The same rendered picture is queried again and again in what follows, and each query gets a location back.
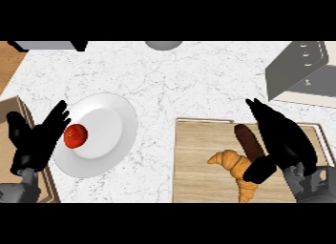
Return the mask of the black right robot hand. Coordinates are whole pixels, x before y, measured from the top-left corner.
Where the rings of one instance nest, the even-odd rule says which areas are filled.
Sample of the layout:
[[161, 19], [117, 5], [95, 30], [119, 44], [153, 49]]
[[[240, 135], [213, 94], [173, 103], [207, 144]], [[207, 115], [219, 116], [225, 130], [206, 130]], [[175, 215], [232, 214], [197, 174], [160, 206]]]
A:
[[318, 156], [311, 140], [297, 124], [257, 99], [246, 100], [257, 120], [265, 157], [252, 162], [244, 180], [260, 184], [266, 178], [290, 166], [303, 164], [303, 175], [317, 171]]

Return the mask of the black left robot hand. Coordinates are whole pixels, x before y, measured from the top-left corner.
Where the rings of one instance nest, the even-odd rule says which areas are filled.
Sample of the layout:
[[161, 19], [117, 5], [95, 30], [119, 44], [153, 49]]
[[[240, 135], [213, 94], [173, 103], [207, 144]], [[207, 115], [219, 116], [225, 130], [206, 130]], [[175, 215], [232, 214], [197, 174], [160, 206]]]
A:
[[36, 125], [34, 128], [30, 128], [18, 112], [6, 114], [9, 139], [15, 145], [12, 174], [23, 175], [23, 171], [27, 168], [36, 172], [45, 169], [58, 139], [71, 122], [68, 115], [70, 111], [64, 100], [59, 101], [51, 110], [45, 122]]

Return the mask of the brown sweet potato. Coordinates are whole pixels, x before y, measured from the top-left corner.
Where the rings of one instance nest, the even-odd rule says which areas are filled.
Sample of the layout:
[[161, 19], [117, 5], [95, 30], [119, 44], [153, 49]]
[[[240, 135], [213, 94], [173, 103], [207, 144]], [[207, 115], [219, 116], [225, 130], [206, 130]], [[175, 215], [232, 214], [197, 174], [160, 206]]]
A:
[[250, 161], [262, 159], [265, 157], [263, 149], [250, 128], [244, 124], [237, 124], [234, 134]]

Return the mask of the grey tiered shelf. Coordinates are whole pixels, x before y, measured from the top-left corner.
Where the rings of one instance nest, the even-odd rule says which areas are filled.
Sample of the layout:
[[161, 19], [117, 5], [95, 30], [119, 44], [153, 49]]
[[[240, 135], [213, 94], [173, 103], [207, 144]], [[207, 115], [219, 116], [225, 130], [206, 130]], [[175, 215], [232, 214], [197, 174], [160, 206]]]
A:
[[268, 100], [336, 109], [336, 41], [291, 41], [265, 80]]

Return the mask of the wooden box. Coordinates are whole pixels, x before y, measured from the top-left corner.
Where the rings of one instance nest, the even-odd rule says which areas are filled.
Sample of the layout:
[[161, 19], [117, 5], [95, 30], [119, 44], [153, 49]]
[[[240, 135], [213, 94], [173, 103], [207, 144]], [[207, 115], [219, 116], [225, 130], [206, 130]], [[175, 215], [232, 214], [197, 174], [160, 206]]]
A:
[[11, 173], [15, 145], [9, 139], [8, 112], [18, 112], [28, 126], [34, 126], [31, 113], [18, 96], [0, 101], [0, 183], [18, 183], [21, 177]]

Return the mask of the red tomato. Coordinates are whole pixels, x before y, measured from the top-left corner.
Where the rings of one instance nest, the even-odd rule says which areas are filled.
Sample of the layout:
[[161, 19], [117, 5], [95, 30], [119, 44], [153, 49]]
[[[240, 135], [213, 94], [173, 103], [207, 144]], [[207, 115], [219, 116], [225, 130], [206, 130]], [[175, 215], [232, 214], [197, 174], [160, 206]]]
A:
[[64, 131], [64, 143], [70, 149], [80, 147], [88, 139], [88, 130], [80, 124], [73, 124]]

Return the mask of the white round plate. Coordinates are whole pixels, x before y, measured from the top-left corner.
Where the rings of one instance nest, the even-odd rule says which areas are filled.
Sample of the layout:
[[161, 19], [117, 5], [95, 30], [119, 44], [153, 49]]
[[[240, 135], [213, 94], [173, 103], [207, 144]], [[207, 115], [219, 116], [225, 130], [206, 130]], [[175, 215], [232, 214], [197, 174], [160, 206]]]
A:
[[138, 115], [127, 99], [105, 92], [79, 100], [68, 111], [71, 124], [88, 130], [88, 139], [70, 149], [59, 138], [52, 157], [67, 175], [88, 178], [110, 171], [127, 155], [138, 135]]

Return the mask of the golden croissant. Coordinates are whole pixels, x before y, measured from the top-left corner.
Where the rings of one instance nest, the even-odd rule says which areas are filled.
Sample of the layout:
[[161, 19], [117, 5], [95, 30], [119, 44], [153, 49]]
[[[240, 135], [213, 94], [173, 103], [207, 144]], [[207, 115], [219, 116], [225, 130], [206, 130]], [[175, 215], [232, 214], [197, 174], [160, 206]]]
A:
[[228, 171], [235, 179], [235, 184], [238, 186], [238, 202], [247, 203], [256, 194], [259, 185], [253, 182], [244, 180], [244, 172], [252, 166], [250, 159], [240, 155], [232, 150], [223, 150], [216, 152], [215, 155], [207, 160], [209, 164], [219, 164]]

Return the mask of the grey appliance with black edge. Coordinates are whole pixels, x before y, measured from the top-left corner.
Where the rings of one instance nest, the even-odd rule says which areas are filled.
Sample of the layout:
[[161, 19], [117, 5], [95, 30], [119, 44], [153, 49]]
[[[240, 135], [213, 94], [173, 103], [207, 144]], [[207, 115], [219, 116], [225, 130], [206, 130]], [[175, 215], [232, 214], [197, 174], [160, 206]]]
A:
[[76, 50], [85, 51], [86, 41], [9, 41], [8, 44], [23, 52], [31, 50]]

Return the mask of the grey round object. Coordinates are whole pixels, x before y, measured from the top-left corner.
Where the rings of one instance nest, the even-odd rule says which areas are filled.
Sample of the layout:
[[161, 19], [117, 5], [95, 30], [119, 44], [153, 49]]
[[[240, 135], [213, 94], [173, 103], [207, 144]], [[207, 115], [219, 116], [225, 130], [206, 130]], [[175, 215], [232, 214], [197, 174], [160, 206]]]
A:
[[181, 41], [147, 41], [145, 44], [156, 51], [170, 51], [182, 44], [182, 42]]

